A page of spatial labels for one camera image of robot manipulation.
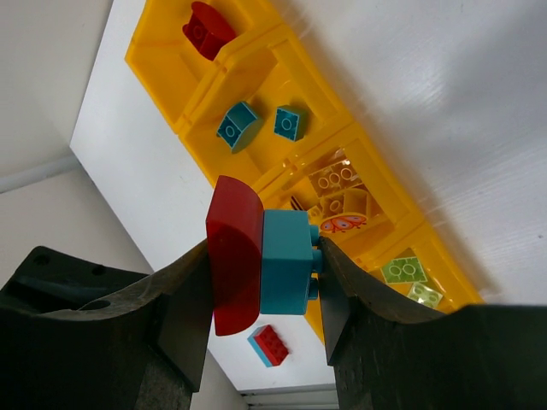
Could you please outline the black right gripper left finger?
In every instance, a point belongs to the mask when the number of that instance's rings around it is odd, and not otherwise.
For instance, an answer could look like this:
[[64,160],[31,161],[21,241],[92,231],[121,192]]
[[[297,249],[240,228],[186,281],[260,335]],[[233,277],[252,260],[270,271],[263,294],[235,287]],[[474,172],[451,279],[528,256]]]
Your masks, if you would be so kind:
[[1,406],[187,409],[212,313],[206,243],[152,274],[39,246],[1,290]]

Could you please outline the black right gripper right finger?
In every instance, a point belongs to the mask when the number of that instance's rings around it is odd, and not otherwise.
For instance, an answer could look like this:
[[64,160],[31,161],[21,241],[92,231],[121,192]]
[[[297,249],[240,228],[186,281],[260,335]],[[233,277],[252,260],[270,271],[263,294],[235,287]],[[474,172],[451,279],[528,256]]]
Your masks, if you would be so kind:
[[543,409],[546,309],[441,313],[401,295],[322,238],[326,360],[343,409]]

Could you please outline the lime green lego brick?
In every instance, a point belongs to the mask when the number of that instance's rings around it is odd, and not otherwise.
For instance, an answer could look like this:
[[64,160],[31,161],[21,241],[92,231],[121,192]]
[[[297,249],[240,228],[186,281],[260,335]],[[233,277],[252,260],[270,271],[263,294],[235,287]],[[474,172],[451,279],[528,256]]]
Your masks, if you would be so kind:
[[437,292],[433,288],[425,286],[423,283],[414,283],[411,286],[407,297],[432,309],[435,309],[443,299],[443,295],[441,293]]

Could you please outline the red studded lego brick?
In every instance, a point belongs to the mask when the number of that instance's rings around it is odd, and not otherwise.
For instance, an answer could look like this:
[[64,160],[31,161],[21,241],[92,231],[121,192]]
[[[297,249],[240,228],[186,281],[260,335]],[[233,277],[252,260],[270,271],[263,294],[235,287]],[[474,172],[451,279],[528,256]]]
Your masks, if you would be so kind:
[[271,325],[258,328],[253,334],[252,342],[268,367],[280,366],[289,355],[289,349]]

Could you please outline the teal small lego brick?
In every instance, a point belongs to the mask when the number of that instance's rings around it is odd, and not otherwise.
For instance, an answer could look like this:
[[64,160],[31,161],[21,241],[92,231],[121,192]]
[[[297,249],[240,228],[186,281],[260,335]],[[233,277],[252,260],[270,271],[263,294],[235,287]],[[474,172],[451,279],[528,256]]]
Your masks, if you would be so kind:
[[322,268],[319,227],[304,211],[264,212],[260,313],[304,315],[314,272]]

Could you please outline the teal rectangular lego brick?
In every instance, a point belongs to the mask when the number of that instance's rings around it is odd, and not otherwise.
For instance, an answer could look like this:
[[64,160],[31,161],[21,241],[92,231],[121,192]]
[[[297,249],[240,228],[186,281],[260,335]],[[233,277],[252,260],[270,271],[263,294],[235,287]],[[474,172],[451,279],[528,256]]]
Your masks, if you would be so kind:
[[253,350],[256,352],[262,363],[266,368],[272,367],[272,363],[269,360],[269,358],[265,355],[265,353],[262,351],[262,348],[258,345],[258,343],[255,340],[254,336],[248,337],[248,342],[250,343],[250,346],[253,348]]

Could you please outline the yellow round orange-print lego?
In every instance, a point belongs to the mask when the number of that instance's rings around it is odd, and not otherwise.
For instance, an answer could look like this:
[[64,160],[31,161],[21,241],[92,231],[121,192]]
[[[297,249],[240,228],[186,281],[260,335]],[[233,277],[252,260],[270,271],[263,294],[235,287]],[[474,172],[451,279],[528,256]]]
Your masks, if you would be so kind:
[[347,232],[352,229],[359,229],[366,225],[368,217],[362,214],[341,214],[324,220],[320,224],[320,231],[325,233]]

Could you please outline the yellow long lego brick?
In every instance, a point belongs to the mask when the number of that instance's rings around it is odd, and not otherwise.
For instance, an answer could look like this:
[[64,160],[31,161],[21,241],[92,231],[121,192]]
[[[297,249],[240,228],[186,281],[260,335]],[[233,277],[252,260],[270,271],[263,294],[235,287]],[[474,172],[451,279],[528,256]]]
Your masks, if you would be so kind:
[[311,173],[309,181],[318,197],[328,196],[362,184],[362,179],[349,160],[335,162]]

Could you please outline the red curved lego brick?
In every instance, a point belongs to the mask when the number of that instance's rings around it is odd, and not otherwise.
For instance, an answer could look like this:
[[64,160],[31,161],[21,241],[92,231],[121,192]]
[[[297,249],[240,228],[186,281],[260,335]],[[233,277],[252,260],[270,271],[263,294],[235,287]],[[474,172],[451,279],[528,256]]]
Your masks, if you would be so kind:
[[260,313],[264,207],[246,183],[221,175],[205,221],[215,334],[231,336]]

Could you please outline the teal sloped lego brick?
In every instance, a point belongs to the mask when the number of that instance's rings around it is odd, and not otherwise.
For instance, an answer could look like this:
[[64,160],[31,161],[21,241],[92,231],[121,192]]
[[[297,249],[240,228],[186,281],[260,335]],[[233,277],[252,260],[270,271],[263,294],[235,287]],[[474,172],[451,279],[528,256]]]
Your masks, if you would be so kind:
[[292,142],[303,138],[308,124],[307,110],[291,105],[276,108],[273,132]]

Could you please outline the teal rounded lego brick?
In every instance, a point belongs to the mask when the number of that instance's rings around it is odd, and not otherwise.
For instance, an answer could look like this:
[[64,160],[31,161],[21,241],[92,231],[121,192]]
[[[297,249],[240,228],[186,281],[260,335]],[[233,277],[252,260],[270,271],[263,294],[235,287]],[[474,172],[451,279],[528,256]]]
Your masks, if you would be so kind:
[[225,113],[216,136],[229,147],[232,154],[245,149],[262,129],[264,119],[245,101],[234,104]]

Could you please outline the red flower lego brick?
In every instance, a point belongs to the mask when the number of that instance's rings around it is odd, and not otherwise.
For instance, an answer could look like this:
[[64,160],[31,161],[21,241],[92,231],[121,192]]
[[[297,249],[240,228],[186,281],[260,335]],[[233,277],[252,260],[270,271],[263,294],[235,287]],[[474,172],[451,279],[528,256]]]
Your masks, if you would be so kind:
[[191,17],[183,25],[182,32],[197,52],[209,61],[213,61],[221,48],[237,37],[218,10],[200,1],[191,4]]

